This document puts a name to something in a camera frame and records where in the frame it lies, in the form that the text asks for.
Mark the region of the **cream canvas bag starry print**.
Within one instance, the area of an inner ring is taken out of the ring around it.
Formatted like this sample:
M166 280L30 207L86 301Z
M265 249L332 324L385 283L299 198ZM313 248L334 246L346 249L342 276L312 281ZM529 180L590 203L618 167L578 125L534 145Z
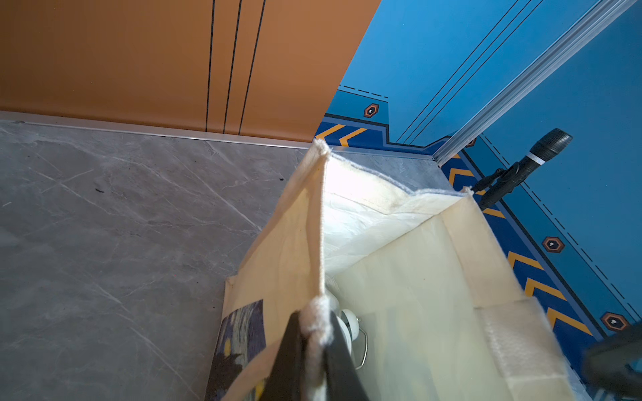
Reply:
M571 400L568 364L471 192L410 190L316 140L227 280L208 400L259 400L290 316L327 400L327 292L369 336L369 400Z

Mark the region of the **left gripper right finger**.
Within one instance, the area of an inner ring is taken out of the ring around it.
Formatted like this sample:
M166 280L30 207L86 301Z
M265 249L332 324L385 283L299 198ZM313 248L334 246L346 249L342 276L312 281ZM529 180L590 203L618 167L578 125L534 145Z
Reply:
M333 340L324 350L327 400L368 401L351 359L344 332L334 312L329 314Z

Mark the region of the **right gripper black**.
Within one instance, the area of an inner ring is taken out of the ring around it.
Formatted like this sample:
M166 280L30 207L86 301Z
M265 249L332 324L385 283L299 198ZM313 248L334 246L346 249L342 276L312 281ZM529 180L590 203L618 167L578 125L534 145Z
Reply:
M594 344L586 350L581 374L588 384L616 396L641 398L641 373L630 364L641 359L641 323Z

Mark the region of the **black microphone on stand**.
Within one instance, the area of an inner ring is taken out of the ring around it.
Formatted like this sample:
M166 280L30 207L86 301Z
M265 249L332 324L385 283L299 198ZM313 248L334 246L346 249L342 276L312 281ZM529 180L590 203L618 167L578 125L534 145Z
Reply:
M492 207L506 194L521 185L535 170L553 160L572 142L573 136L560 129L553 129L538 140L520 161L508 168L499 168L479 180L473 192L486 192L477 202L482 211Z

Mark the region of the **white twin-bell alarm clock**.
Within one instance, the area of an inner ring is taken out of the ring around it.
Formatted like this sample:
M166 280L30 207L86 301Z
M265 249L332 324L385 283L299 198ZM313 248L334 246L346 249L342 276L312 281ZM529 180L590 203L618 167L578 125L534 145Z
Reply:
M369 354L369 336L366 331L361 327L361 320L349 309L343 309L339 305L339 299L332 294L332 292L327 292L326 295L329 298L329 305L332 312L336 315L339 320L339 327L341 333L343 334L344 341L346 343L349 356L353 354L353 343L362 341L364 345L363 351L360 353L360 360L354 366L356 371L363 369Z

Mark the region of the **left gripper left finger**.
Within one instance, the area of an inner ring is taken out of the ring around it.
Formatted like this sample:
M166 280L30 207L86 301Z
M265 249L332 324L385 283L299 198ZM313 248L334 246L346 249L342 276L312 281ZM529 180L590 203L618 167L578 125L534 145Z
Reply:
M307 340L299 322L300 312L288 321L260 401L301 401Z

